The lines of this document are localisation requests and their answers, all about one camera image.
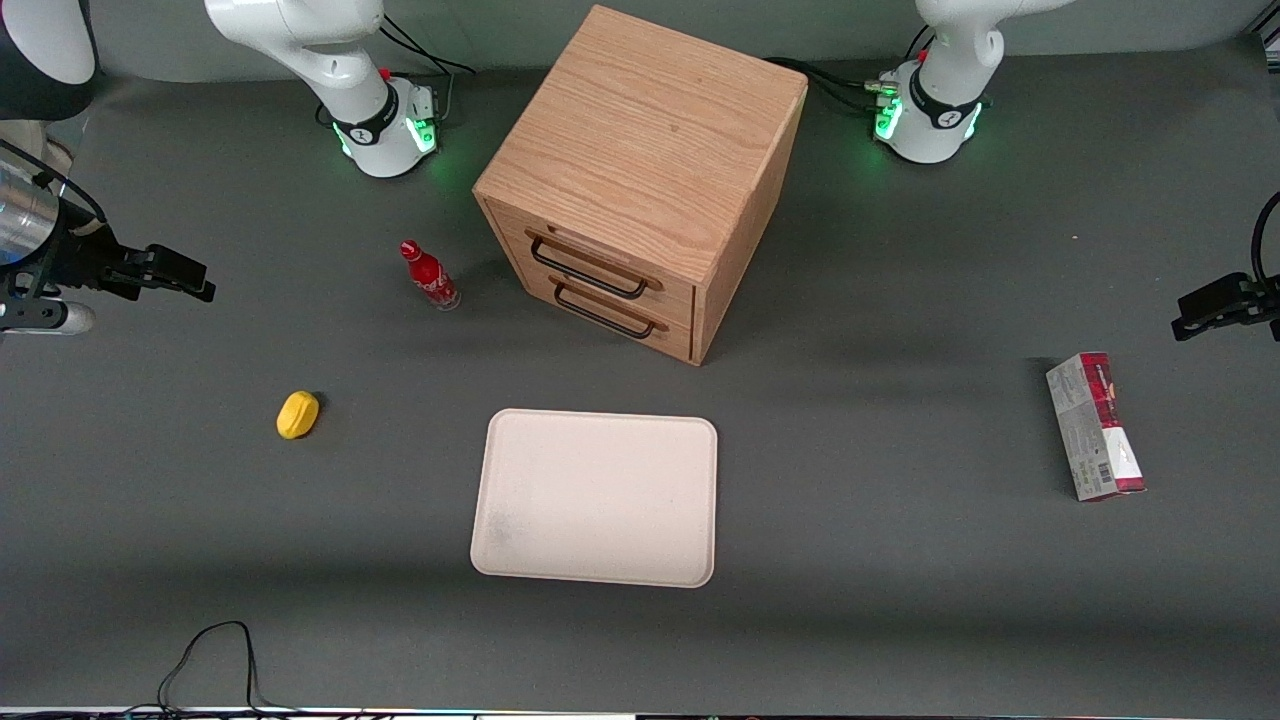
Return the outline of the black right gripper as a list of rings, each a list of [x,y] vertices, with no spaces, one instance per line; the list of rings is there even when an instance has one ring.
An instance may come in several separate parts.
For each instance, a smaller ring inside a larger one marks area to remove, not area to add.
[[[127,272],[133,254],[105,225],[83,236],[58,227],[29,256],[5,265],[5,291],[22,296],[35,287],[36,272],[44,270],[44,297],[58,297],[63,288],[74,288],[134,301],[138,287],[170,290],[206,304],[215,299],[218,288],[207,279],[207,268],[192,258],[151,243],[145,250],[147,272]]]

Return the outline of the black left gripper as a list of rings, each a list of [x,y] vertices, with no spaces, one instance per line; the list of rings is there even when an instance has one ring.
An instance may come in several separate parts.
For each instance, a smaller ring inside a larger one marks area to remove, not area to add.
[[[1252,281],[1243,272],[1229,273],[1178,301],[1179,316],[1172,336],[1185,342],[1206,331],[1229,325],[1265,323],[1274,341],[1280,341],[1279,275]]]

